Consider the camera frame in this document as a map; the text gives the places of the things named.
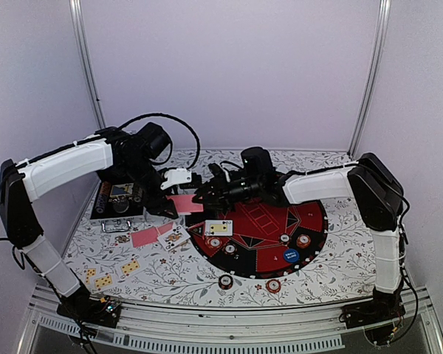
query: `floral pattern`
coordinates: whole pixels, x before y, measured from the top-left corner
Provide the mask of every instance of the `floral pattern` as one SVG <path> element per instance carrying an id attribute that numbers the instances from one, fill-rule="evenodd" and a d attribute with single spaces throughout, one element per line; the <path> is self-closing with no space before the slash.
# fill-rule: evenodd
<path id="1" fill-rule="evenodd" d="M 207 165 L 228 160 L 241 164 L 241 151 L 203 150 L 193 169 L 210 178 Z M 171 166 L 187 167 L 194 157 L 192 150 L 177 150 L 169 162 Z M 345 153 L 271 151 L 273 164 L 281 172 L 314 170 L 350 162 Z M 82 279 L 85 270 L 115 274 L 116 265 L 139 255 L 142 271 L 120 280 L 105 294 L 123 299 L 139 299 L 180 305 L 216 307 L 261 307 L 279 305 L 310 305 L 335 302 L 371 295 L 375 281 L 374 245 L 371 234 L 362 222 L 357 205 L 349 198 L 323 200 L 329 219 L 328 237 L 321 253 L 300 271 L 277 278 L 281 289 L 267 290 L 267 280 L 233 276 L 228 290 L 219 287 L 219 277 L 225 274 L 209 264 L 190 241 L 164 250 L 152 243 L 134 248 L 130 232 L 105 234 L 92 226 L 89 216 L 92 202 L 66 251 L 66 263 Z M 135 223 L 131 232 L 159 226 L 170 220 L 146 215 L 144 223 Z"/>

